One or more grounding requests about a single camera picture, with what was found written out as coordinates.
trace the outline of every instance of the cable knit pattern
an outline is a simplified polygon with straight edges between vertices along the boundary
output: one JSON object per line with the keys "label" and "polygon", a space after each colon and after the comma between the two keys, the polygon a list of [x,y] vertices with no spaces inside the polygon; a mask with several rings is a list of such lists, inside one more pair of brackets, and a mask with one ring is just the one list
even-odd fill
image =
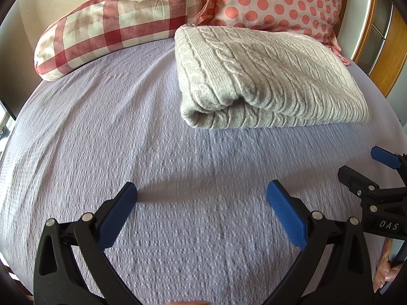
{"label": "cable knit pattern", "polygon": [[301,34],[184,25],[175,35],[182,118],[192,127],[367,122],[342,62]]}

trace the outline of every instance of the fingernail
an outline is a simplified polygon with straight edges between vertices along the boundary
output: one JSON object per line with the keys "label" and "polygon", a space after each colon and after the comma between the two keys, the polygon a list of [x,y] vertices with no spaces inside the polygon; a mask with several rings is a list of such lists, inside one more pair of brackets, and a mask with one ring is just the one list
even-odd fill
{"label": "fingernail", "polygon": [[398,270],[390,270],[386,277],[384,278],[386,281],[393,281],[397,276]]}

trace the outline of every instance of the red and white gingham pillow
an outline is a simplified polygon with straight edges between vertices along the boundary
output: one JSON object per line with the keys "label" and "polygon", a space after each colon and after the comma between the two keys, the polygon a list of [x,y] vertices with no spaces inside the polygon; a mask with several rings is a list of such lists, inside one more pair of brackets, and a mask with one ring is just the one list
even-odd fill
{"label": "red and white gingham pillow", "polygon": [[201,0],[90,0],[42,34],[35,70],[50,81],[116,50],[172,38],[201,9]]}
{"label": "red and white gingham pillow", "polygon": [[198,23],[306,34],[337,51],[342,0],[207,0]]}

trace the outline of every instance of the metal pin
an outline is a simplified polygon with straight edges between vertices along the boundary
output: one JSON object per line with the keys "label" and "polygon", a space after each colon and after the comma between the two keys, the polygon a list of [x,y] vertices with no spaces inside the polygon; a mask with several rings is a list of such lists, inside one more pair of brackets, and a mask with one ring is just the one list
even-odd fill
{"label": "metal pin", "polygon": [[319,211],[314,211],[312,213],[312,218],[314,218],[315,220],[321,220],[324,216],[322,215],[321,212]]}
{"label": "metal pin", "polygon": [[47,221],[45,221],[45,225],[47,225],[48,227],[53,226],[55,223],[55,219],[54,218],[50,218]]}
{"label": "metal pin", "polygon": [[359,224],[359,219],[356,217],[351,217],[349,219],[349,221],[351,222],[352,225],[356,226],[357,224]]}
{"label": "metal pin", "polygon": [[90,213],[90,212],[85,213],[82,216],[82,220],[85,221],[85,222],[91,221],[92,219],[93,219],[93,213]]}

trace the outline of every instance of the polka dot pillow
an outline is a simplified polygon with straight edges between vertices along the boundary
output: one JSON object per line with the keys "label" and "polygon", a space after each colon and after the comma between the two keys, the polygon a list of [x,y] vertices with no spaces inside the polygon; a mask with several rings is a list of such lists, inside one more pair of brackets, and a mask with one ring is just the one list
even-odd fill
{"label": "polka dot pillow", "polygon": [[208,0],[201,12],[210,25],[296,32],[340,51],[334,24],[342,0]]}

